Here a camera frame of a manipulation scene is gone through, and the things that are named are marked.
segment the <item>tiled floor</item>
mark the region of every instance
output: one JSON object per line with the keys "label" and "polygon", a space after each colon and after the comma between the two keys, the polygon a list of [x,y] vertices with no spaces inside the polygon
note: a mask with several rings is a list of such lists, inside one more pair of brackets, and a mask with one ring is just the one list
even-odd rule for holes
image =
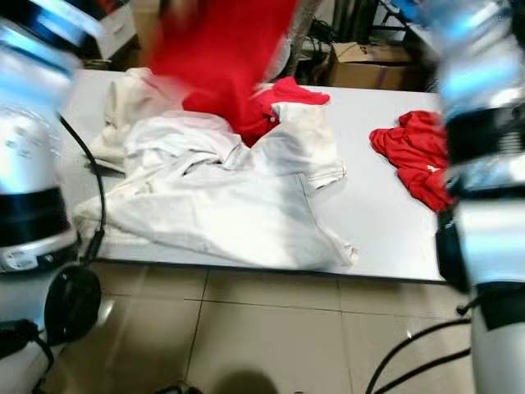
{"label": "tiled floor", "polygon": [[[381,358],[454,317],[438,285],[97,264],[107,318],[64,350],[48,394],[154,394],[186,379],[205,394],[364,394]],[[468,328],[413,343],[378,387],[468,347]],[[468,359],[393,394],[473,393]]]}

